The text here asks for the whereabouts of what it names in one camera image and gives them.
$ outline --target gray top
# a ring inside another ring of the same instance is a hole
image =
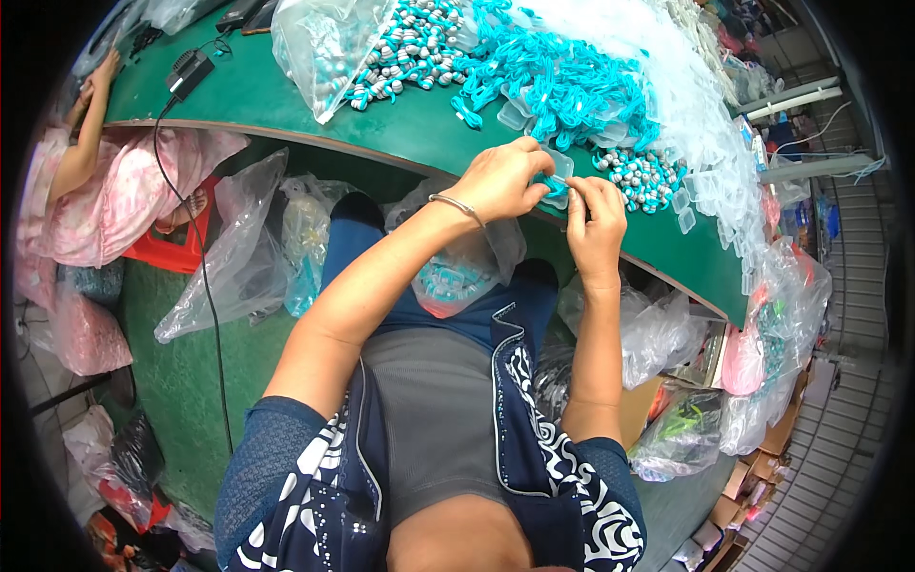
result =
[[[382,396],[391,526],[436,502],[477,494],[500,504],[490,353],[440,328],[366,341],[362,359]]]

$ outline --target black power cord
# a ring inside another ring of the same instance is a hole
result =
[[[178,190],[175,189],[175,185],[172,184],[171,180],[166,174],[166,170],[162,167],[162,161],[159,159],[159,122],[162,121],[162,118],[165,117],[166,113],[175,106],[175,103],[178,102],[178,98],[172,96],[168,100],[166,106],[162,108],[162,112],[156,118],[156,126],[153,128],[153,155],[156,156],[156,164],[159,165],[159,171],[162,172],[162,178],[166,180],[168,187],[175,193],[175,196],[178,197],[178,200],[181,202],[181,205],[188,212],[190,217],[190,224],[194,227],[194,233],[197,234],[197,242],[200,246],[200,270],[203,273],[203,285],[207,291],[207,300],[210,302],[210,311],[213,314],[213,332],[216,334],[216,362],[219,364],[220,372],[220,399],[222,401],[222,424],[226,433],[226,444],[229,446],[229,455],[231,456],[234,452],[232,443],[231,443],[231,430],[229,429],[229,409],[226,407],[226,382],[225,377],[222,373],[222,344],[220,342],[220,320],[216,316],[216,306],[213,304],[213,296],[210,293],[210,281],[207,278],[207,259],[206,254],[203,251],[203,237],[200,236],[200,231],[197,228],[197,222],[194,220],[194,213],[191,212],[190,206],[188,205],[187,199],[182,199],[181,194],[178,193]]]

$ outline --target red stool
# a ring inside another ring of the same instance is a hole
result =
[[[194,221],[200,230],[200,241],[207,240],[207,227],[210,224],[210,209],[216,201],[216,195],[213,189],[216,183],[220,182],[219,177],[210,175],[200,183],[200,188],[207,191],[207,206]],[[170,270],[172,272],[181,272],[184,274],[194,274],[200,266],[200,245],[197,241],[197,233],[194,226],[188,227],[188,238],[184,244],[175,244],[163,241],[153,236],[153,230],[146,231],[146,234],[140,237],[133,246],[124,253],[127,258],[141,260],[147,264]]]

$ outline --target blue pants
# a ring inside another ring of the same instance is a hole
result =
[[[372,199],[362,193],[350,193],[338,202],[330,213],[330,240],[321,289],[383,236],[384,218]],[[436,318],[425,311],[408,286],[372,335],[408,328],[445,328],[493,351],[490,335],[492,315],[514,302],[524,315],[539,352],[558,292],[559,282],[553,266],[541,259],[518,264],[507,286],[496,285],[485,296],[450,318]]]

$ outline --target green workbench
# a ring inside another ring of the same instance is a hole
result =
[[[138,54],[139,61],[117,78],[107,125],[151,124],[168,100],[165,78],[186,49],[202,46],[217,35],[221,10],[202,18],[174,37],[163,36]],[[519,136],[496,120],[502,99],[480,113],[483,127],[469,129],[451,109],[458,86],[434,86],[423,92],[412,83],[398,103],[372,103],[365,112],[342,108],[324,125],[305,106],[298,88],[274,61],[269,34],[227,38],[232,54],[214,57],[216,70],[172,109],[162,125],[222,128],[250,135],[324,147],[368,157],[423,175],[459,177],[481,150]],[[573,147],[566,153],[579,177],[599,176],[589,153]],[[565,214],[549,206],[541,216],[565,225]],[[747,297],[740,294],[740,260],[733,249],[721,250],[714,219],[696,212],[696,225],[682,235],[672,209],[629,214],[624,256],[702,302],[717,314],[743,326]]]

